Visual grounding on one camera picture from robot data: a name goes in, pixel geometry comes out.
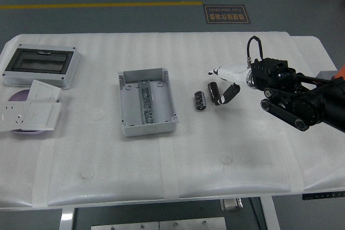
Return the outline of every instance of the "gray floor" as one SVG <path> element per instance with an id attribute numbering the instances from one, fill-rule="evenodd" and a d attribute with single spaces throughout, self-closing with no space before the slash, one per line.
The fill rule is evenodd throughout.
<path id="1" fill-rule="evenodd" d="M 251 24 L 207 24 L 201 5 L 68 9 L 3 7 L 5 5 L 61 3 L 174 1 L 244 4 Z M 341 68 L 345 64 L 345 48 L 343 47 L 345 0 L 0 0 L 0 6 L 3 7 L 0 9 L 0 48 L 12 37 L 22 33 L 286 31 L 292 36 L 318 37 L 336 67 Z M 333 218 L 334 215 L 336 216 L 334 220 L 329 220 L 327 229 L 338 229 L 339 224 L 343 222 L 336 218 L 341 217 L 338 213 L 342 212 L 341 208 L 345 205 L 344 199 L 317 201 L 318 204 L 322 204 L 321 206 L 292 197 L 279 197 L 274 201 L 282 229 L 307 229 L 307 220 L 311 220 L 309 222 L 312 224 L 314 218 L 327 220 L 327 218 Z M 336 212 L 323 209 L 334 206 L 340 209 Z M 296 207 L 303 207 L 303 217 L 292 213 L 296 211 Z M 25 223 L 27 217 L 20 218 Z"/>

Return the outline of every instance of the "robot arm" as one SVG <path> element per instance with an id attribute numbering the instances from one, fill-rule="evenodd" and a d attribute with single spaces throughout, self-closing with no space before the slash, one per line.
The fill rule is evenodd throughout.
<path id="1" fill-rule="evenodd" d="M 258 42 L 261 57 L 260 61 L 256 59 L 253 63 L 249 54 L 252 39 Z M 261 101 L 263 110 L 301 131 L 324 122 L 345 132 L 344 71 L 331 80 L 296 73 L 295 69 L 288 67 L 286 60 L 263 58 L 261 41 L 253 36 L 247 45 L 247 66 L 220 67 L 209 74 L 217 74 L 234 85 L 247 85 L 263 91 L 266 97 Z M 316 87 L 309 90 L 302 83 Z"/>

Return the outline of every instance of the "black cable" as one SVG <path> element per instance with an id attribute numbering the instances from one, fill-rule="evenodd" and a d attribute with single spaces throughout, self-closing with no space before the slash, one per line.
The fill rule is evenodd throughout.
<path id="1" fill-rule="evenodd" d="M 258 44 L 259 44 L 260 57 L 261 57 L 261 60 L 263 60 L 263 57 L 264 57 L 264 55 L 263 55 L 263 46 L 262 46 L 262 44 L 261 44 L 261 40 L 260 40 L 259 37 L 257 37 L 257 36 L 253 36 L 253 37 L 250 38 L 249 41 L 248 41 L 248 44 L 247 44 L 247 57 L 248 57 L 248 58 L 250 57 L 250 55 L 249 55 L 249 46 L 250 46 L 250 42 L 251 42 L 253 39 L 256 40 L 256 41 L 258 42 Z"/>
<path id="2" fill-rule="evenodd" d="M 264 230 L 267 229 L 267 225 L 266 225 L 266 221 L 265 221 L 265 216 L 264 218 L 260 217 L 259 214 L 261 215 L 261 213 L 263 213 L 262 211 L 262 207 L 261 207 L 261 203 L 260 202 L 256 202 L 258 198 L 249 198 L 250 203 L 252 205 L 252 208 L 254 210 L 254 214 L 256 216 L 256 220 L 259 226 L 260 230 Z"/>

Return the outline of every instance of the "metal plate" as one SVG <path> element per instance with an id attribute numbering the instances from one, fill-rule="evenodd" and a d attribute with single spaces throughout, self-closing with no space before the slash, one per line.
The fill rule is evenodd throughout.
<path id="1" fill-rule="evenodd" d="M 159 230 L 159 222 L 134 223 L 123 225 L 93 226 L 91 230 Z"/>
<path id="2" fill-rule="evenodd" d="M 204 218 L 160 222 L 160 230 L 226 230 L 224 218 Z"/>

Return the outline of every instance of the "open box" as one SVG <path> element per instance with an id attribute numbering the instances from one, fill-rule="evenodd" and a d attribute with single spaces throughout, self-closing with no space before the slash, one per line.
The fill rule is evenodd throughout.
<path id="1" fill-rule="evenodd" d="M 166 68 L 118 74 L 121 128 L 126 137 L 176 129 L 178 118 Z"/>

